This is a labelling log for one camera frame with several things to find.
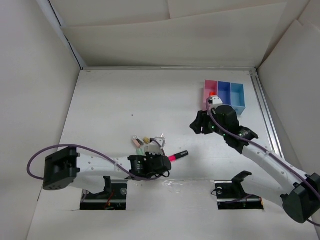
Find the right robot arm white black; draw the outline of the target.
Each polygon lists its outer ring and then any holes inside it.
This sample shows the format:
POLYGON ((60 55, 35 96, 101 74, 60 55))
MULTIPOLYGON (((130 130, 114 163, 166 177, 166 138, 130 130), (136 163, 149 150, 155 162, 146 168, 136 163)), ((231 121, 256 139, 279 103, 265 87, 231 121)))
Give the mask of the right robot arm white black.
POLYGON ((307 174, 285 159, 259 144, 258 135, 239 124, 235 110, 229 105, 207 106, 200 110, 189 126, 195 134, 216 133, 223 137, 226 144, 239 154, 250 159, 268 173, 275 181, 274 186, 259 182, 251 177, 252 184, 245 178, 251 172, 243 171, 235 176, 231 191, 237 197, 253 194, 262 197, 283 208, 295 222, 303 224, 320 209, 320 176, 307 174))

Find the pink highlighter black body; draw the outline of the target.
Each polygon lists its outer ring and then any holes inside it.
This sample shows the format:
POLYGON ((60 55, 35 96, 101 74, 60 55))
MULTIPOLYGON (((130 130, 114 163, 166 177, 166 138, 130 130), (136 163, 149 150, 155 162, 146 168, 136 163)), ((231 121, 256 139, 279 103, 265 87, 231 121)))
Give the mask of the pink highlighter black body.
POLYGON ((184 158, 188 155, 189 155, 189 152, 187 150, 185 150, 185 151, 182 151, 182 152, 179 152, 179 153, 176 153, 174 155, 169 156, 168 159, 170 160, 170 162, 175 162, 176 160, 184 158))

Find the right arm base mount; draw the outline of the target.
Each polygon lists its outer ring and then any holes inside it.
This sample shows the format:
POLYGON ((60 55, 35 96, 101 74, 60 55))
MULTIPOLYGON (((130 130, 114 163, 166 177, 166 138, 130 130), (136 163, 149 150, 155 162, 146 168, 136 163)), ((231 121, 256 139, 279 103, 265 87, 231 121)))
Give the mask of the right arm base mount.
POLYGON ((242 171, 231 180, 215 180, 211 195, 216 197, 219 210, 264 210, 262 198, 248 194, 242 182, 252 173, 242 171))

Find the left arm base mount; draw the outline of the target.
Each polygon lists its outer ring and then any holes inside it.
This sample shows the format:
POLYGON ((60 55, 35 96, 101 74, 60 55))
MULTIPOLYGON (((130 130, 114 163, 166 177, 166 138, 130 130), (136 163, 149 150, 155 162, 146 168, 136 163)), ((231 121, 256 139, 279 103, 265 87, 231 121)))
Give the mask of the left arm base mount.
POLYGON ((127 208, 128 180, 110 180, 107 188, 91 193, 82 191, 81 211, 125 211, 127 208))

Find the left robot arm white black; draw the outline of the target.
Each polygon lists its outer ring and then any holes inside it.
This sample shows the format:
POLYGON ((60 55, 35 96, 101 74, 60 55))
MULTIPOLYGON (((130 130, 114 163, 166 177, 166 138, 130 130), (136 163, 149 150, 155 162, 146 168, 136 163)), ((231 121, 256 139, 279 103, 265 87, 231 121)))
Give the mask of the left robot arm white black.
POLYGON ((170 159, 163 154, 107 158, 78 153, 66 147, 45 158, 43 189, 57 191, 68 186, 87 190, 100 198, 111 194, 111 180, 152 181, 168 177, 170 159))

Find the orange highlighter black body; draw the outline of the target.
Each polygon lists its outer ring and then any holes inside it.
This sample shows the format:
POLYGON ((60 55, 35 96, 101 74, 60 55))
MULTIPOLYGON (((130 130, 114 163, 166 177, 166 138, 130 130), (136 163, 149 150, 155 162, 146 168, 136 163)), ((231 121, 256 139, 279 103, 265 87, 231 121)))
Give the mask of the orange highlighter black body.
POLYGON ((217 97, 218 95, 217 95, 216 92, 211 91, 211 92, 209 93, 209 96, 210 96, 210 97, 217 97))

